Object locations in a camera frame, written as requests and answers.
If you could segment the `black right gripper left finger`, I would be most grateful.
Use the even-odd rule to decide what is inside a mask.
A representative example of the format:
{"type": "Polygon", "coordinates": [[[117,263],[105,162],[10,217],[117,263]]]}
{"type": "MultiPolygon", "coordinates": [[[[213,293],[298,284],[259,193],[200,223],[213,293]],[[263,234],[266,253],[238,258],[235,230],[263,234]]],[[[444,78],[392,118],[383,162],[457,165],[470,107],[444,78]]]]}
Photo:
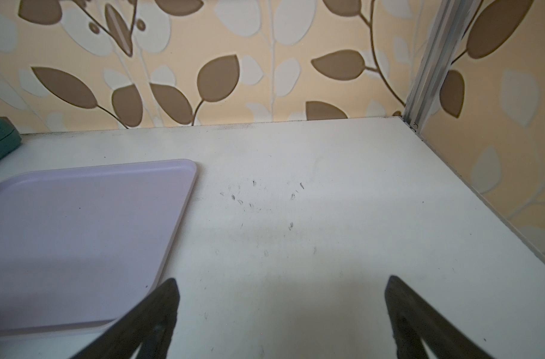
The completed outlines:
{"type": "Polygon", "coordinates": [[[166,358],[179,303],[177,282],[169,278],[73,357],[166,358]]]}

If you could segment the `lilac plastic tray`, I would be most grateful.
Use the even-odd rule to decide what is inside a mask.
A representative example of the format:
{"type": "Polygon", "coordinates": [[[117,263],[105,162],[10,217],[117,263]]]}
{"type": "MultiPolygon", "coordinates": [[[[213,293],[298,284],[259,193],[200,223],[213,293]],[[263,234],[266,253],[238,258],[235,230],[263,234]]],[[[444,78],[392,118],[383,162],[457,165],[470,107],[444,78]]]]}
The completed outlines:
{"type": "Polygon", "coordinates": [[[188,159],[0,182],[0,340],[93,330],[158,284],[198,174],[188,159]]]}

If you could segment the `aluminium frame post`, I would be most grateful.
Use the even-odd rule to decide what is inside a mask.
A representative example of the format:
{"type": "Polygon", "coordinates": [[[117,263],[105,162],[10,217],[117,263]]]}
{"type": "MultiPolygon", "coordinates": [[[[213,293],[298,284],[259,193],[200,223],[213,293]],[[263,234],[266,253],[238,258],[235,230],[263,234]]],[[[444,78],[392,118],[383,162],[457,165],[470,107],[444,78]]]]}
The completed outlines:
{"type": "Polygon", "coordinates": [[[420,67],[410,88],[402,119],[421,134],[457,48],[481,1],[442,1],[432,22],[420,67]]]}

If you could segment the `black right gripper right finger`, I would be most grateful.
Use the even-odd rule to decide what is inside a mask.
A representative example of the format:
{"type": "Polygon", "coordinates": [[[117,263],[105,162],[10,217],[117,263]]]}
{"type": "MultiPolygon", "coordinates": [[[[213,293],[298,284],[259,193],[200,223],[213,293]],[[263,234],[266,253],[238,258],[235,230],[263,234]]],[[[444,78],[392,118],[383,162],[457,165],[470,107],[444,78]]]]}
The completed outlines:
{"type": "Polygon", "coordinates": [[[390,276],[385,302],[398,358],[491,358],[396,275],[390,276]]]}

